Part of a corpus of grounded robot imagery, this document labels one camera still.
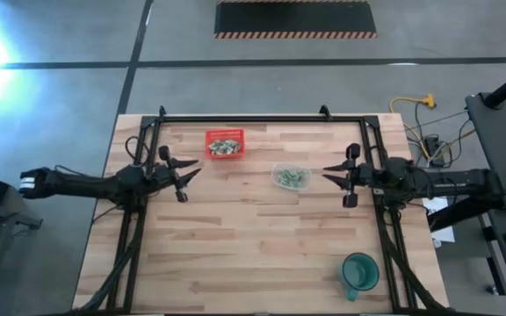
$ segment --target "red box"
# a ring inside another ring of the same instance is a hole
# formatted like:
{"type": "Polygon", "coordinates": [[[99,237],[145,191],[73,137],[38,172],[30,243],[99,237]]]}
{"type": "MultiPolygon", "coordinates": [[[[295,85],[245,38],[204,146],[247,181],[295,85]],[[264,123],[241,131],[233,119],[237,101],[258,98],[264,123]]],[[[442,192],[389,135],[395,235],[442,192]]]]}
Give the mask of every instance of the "red box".
{"type": "Polygon", "coordinates": [[[242,158],[245,154],[245,132],[242,129],[206,131],[206,157],[211,159],[242,158]],[[236,154],[211,154],[210,144],[215,140],[235,140],[242,144],[236,154]]]}

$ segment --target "green cup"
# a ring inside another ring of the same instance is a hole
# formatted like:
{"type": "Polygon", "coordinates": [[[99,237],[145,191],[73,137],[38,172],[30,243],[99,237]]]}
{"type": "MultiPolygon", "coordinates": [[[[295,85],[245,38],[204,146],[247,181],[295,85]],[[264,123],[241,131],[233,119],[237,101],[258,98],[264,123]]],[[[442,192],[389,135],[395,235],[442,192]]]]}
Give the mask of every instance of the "green cup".
{"type": "Polygon", "coordinates": [[[369,255],[349,255],[338,267],[339,281],[345,287],[344,296],[354,302],[359,291],[369,291],[376,286],[380,273],[378,265],[369,255]]]}

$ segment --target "concrete floor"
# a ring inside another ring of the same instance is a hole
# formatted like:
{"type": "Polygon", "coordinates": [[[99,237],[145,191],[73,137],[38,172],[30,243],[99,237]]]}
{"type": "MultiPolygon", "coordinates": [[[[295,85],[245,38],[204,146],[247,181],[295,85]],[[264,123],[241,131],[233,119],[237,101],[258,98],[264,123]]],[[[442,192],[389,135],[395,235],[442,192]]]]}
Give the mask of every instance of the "concrete floor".
{"type": "MultiPolygon", "coordinates": [[[[156,0],[141,60],[506,56],[506,0],[370,3],[376,40],[217,41],[214,0],[156,0]]],[[[0,0],[4,61],[129,61],[143,7],[144,0],[0,0]]],[[[126,73],[0,71],[0,179],[18,185],[21,171],[55,164],[101,175],[126,73]]],[[[136,72],[126,112],[156,113],[164,105],[170,113],[302,113],[321,104],[334,112],[386,112],[393,97],[434,93],[438,108],[420,111],[429,122],[463,111],[465,96],[505,80],[506,64],[147,68],[136,72]]],[[[397,109],[415,124],[412,104],[397,109]]],[[[460,115],[423,132],[452,140],[466,120],[460,115]]],[[[476,136],[462,144],[452,169],[487,166],[476,136]]],[[[95,201],[51,197],[29,205],[44,224],[13,241],[0,273],[0,315],[64,312],[73,299],[95,201]]],[[[474,248],[467,239],[457,244],[474,248]]],[[[448,248],[438,256],[451,306],[506,315],[506,297],[482,290],[493,282],[486,261],[448,248]]]]}

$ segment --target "wooden table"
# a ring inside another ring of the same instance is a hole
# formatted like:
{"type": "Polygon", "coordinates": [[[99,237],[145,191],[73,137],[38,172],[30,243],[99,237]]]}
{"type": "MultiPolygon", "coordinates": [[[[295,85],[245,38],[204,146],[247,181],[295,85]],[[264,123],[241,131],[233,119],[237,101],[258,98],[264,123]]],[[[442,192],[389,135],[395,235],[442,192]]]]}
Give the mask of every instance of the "wooden table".
{"type": "MultiPolygon", "coordinates": [[[[410,158],[401,116],[377,115],[389,156],[410,158]]],[[[119,117],[107,175],[131,162],[124,142],[138,134],[140,122],[141,115],[119,117]]],[[[150,200],[132,312],[391,312],[370,191],[358,190],[358,207],[345,209],[344,192],[321,176],[323,167],[344,160],[352,142],[361,142],[353,123],[162,124],[159,144],[170,146],[178,159],[199,159],[202,171],[186,190],[189,203],[177,203],[172,188],[150,200]],[[245,129],[241,160],[205,157],[205,131],[221,128],[245,129]],[[271,169],[277,162],[310,168],[308,190],[275,186],[271,169]],[[337,264],[353,252],[367,253],[380,268],[378,285],[354,303],[343,297],[336,276],[337,264]]],[[[96,216],[111,206],[99,201],[96,216]]],[[[121,211],[113,211],[93,225],[74,307],[84,304],[110,272],[121,218],[121,211]]],[[[411,268],[447,305],[423,209],[409,206],[401,226],[411,268]]],[[[404,302],[403,284],[397,284],[404,302]]]]}

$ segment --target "yellow and black striped border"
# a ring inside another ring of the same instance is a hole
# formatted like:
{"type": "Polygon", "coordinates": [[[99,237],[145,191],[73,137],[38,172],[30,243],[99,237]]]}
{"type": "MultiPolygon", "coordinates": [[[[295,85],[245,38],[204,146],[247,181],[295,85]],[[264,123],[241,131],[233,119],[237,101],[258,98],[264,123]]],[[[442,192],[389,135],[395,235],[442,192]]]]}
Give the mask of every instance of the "yellow and black striped border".
{"type": "Polygon", "coordinates": [[[366,0],[218,0],[218,4],[228,3],[367,3],[366,0]]]}
{"type": "Polygon", "coordinates": [[[218,32],[218,40],[257,39],[327,39],[327,40],[368,40],[376,39],[376,32],[218,32]]]}

